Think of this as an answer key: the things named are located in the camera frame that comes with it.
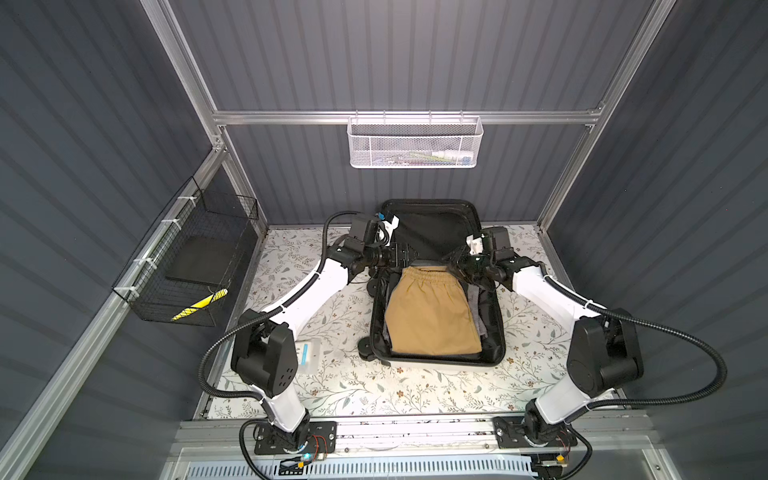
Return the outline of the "black hard-shell suitcase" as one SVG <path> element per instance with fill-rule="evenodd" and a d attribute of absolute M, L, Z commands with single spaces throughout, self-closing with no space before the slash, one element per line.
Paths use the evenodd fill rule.
<path fill-rule="evenodd" d="M 466 200 L 390 199 L 379 209 L 398 223 L 393 261 L 375 268 L 365 361 L 490 368 L 506 354 L 503 316 L 494 285 L 471 281 L 458 262 L 481 222 Z"/>

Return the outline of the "tan shorts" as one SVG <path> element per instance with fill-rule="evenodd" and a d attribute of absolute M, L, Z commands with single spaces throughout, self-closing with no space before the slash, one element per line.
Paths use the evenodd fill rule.
<path fill-rule="evenodd" d="M 444 266 L 404 269 L 388 301 L 385 322 L 397 354 L 452 356 L 482 351 L 467 296 Z"/>

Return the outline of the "white toiletry pouch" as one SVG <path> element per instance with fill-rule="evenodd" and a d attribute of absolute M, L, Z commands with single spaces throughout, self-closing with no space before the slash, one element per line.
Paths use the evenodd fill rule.
<path fill-rule="evenodd" d="M 296 355 L 298 360 L 297 373 L 300 375 L 315 375 L 321 365 L 322 341 L 313 338 L 296 343 Z"/>

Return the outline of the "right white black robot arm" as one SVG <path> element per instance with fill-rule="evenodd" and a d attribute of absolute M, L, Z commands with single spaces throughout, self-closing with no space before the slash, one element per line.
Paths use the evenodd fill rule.
<path fill-rule="evenodd" d="M 548 445 L 592 401 L 642 377 L 635 325 L 596 312 L 595 304 L 546 274 L 542 263 L 510 248 L 474 254 L 467 246 L 449 254 L 448 262 L 449 270 L 470 284 L 499 283 L 523 296 L 570 334 L 566 375 L 526 405 L 519 431 L 531 445 Z"/>

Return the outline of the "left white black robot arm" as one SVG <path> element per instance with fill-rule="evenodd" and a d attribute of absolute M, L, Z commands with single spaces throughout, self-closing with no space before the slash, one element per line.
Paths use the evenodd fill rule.
<path fill-rule="evenodd" d="M 293 387 L 298 334 L 363 270 L 390 266 L 395 253 L 389 243 L 390 235 L 378 227 L 325 243 L 319 262 L 299 284 L 264 311 L 247 310 L 238 319 L 230 368 L 247 389 L 236 395 L 261 405 L 268 433 L 279 447 L 299 451 L 310 436 L 310 414 Z"/>

